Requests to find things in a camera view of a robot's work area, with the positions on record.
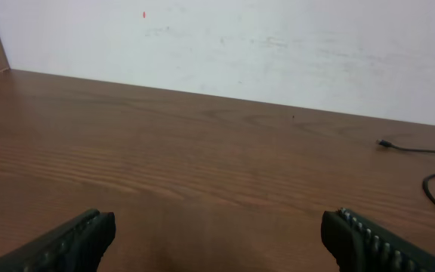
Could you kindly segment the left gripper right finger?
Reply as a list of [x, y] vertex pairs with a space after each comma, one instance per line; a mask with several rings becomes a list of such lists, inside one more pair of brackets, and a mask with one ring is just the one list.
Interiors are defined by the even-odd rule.
[[435, 272], [435, 256], [350, 209], [322, 214], [321, 239], [340, 272]]

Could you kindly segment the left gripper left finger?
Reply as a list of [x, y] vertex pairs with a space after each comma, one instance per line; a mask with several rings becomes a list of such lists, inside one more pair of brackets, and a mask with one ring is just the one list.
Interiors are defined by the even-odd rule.
[[115, 236], [115, 215], [89, 209], [0, 257], [0, 272], [96, 272]]

